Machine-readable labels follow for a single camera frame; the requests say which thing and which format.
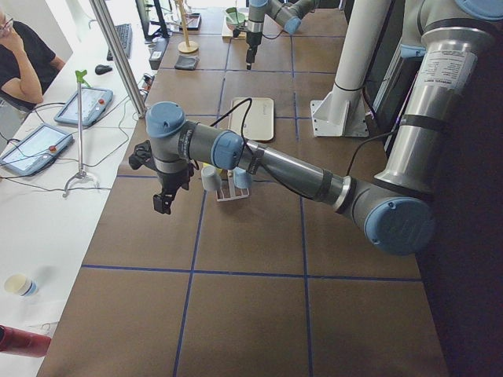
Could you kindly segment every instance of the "paper cup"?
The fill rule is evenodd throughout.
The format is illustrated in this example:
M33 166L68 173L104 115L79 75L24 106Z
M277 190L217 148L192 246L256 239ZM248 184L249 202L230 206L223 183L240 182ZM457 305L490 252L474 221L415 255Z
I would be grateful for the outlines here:
M15 295L29 296L37 291L37 284L22 273L17 273L6 280L4 288Z
M207 165L201 170L203 189L206 191L218 191L222 187L222 179L216 167Z

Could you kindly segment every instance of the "small black box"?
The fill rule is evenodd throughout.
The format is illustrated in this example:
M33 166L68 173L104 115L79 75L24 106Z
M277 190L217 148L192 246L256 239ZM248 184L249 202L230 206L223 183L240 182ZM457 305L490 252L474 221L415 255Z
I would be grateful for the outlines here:
M158 70L160 62L163 59L164 53L166 52L167 44L169 40L164 38L159 38L155 41L156 46L150 54L149 63L150 68L153 70Z

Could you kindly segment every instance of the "desk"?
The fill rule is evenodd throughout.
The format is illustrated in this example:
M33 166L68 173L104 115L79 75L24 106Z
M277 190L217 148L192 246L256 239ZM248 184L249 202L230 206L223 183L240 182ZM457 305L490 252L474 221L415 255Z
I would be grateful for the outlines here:
M114 99L107 111L116 106L127 95L119 72L114 69L101 76L94 73L97 64L110 64L115 68L113 62L105 59L107 50L98 25L93 24L86 41L75 49L64 69L46 91L44 104L66 101L77 88L75 70L86 69L86 80L90 85L113 90ZM138 81L143 73L152 74L149 51L143 43L143 34L138 25L134 26L130 65ZM60 108L41 108L39 114L47 123L56 124L53 117ZM124 132L118 129L122 118L121 127ZM38 116L30 114L15 137L24 138L39 124ZM69 132L76 131L74 126L57 126ZM135 126L134 107L130 102L124 101L106 118L84 130L84 163L93 165L100 161L130 137ZM100 187L112 187L126 147L127 143L97 167L86 168L86 171L99 178ZM77 143L64 152L61 158L33 178L18 181L48 189L62 189L66 181L78 171L76 161L64 160L78 158ZM2 175L8 177L10 174L2 169ZM64 199L62 192L43 192L7 180L0 182L0 239L3 256L0 280L3 284L8 276L25 273L36 280L40 287L36 295L27 298L8 295L1 289L1 324L40 332L40 325L49 323L52 325L50 331L53 332L108 194L108 190L77 190ZM41 363L41 359L0 355L2 375L32 377Z
M234 97L273 98L270 145L344 174L360 141L313 137L309 106L332 88L343 14L321 9L295 37L264 40L246 71L245 42L220 35L222 10L202 13L198 68L173 69L173 37L148 104L176 101L209 124ZM277 34L270 20L264 30ZM146 138L138 124L126 156ZM384 164L369 143L353 175ZM413 256L384 254L273 182L219 203L196 174L171 216L153 211L159 189L152 171L119 165L39 377L447 374Z

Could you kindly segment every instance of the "metal pole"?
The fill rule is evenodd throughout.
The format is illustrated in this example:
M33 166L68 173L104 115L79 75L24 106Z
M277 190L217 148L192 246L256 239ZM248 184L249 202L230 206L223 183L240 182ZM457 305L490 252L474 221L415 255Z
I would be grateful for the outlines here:
M77 108L79 110L79 174L84 175L84 157L83 157L83 126L82 126L82 83L77 82Z
M126 87L126 91L133 102L138 117L144 118L147 109L140 94L140 90L138 89L138 85L134 80L133 72L131 71L131 67L127 61L126 54L124 53L123 47L120 43L119 36L117 35L116 28L105 4L105 0L90 0L89 3L93 8L94 15L96 16L96 20L100 25L103 35L105 36L108 47L112 51L117 70L119 71L120 77Z

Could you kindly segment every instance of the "red bottle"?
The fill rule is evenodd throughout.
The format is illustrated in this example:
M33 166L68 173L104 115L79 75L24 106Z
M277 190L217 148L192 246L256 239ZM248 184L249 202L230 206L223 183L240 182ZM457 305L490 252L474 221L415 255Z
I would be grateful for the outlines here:
M49 336L0 325L0 352L42 357L46 355L50 341Z

